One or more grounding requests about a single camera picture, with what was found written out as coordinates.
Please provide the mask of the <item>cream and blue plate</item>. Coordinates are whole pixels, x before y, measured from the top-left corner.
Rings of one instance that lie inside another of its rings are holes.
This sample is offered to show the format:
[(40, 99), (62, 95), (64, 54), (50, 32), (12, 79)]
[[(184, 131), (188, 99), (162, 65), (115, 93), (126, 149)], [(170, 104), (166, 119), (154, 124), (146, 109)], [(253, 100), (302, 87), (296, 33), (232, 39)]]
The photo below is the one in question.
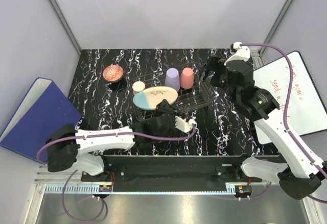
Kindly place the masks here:
[(167, 86), (155, 86), (147, 88), (133, 97), (133, 103), (143, 110), (155, 110), (163, 99), (166, 99), (169, 104), (176, 102), (178, 93), (175, 89)]

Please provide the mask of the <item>cream and brown mug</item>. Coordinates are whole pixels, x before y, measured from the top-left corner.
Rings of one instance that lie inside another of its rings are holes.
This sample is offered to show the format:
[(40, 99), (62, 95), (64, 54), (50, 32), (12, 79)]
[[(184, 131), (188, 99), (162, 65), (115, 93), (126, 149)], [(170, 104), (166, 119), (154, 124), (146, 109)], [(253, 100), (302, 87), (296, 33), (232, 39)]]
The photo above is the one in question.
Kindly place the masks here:
[(133, 92), (139, 93), (145, 89), (146, 85), (142, 81), (136, 81), (132, 85)]

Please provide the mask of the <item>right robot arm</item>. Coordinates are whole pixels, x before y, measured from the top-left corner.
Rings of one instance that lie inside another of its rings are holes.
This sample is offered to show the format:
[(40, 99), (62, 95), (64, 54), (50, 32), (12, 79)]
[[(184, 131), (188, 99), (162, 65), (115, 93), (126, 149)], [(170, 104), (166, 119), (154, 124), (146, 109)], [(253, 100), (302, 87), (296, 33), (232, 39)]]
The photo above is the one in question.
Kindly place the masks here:
[(247, 60), (211, 55), (200, 69), (200, 80), (205, 81), (211, 71), (210, 84), (223, 89), (235, 108), (269, 137), (285, 159), (285, 163), (274, 163), (242, 155), (242, 161), (232, 168), (233, 178), (240, 182), (259, 178), (279, 184), (295, 200), (310, 197), (326, 179), (326, 162), (284, 124), (277, 100), (255, 85), (252, 65)]

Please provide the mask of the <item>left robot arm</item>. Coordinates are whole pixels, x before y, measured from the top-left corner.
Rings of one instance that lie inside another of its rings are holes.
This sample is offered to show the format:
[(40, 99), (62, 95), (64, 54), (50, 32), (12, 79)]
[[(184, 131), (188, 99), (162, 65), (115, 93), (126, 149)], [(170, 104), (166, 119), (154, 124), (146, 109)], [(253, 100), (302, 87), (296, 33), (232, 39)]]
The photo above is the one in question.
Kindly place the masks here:
[(171, 131), (176, 128), (179, 112), (163, 100), (156, 106), (154, 114), (152, 118), (114, 130), (76, 130), (71, 123), (63, 125), (45, 141), (47, 170), (82, 170), (99, 181), (107, 180), (110, 168), (93, 152), (129, 150), (134, 146), (144, 147), (172, 139)]

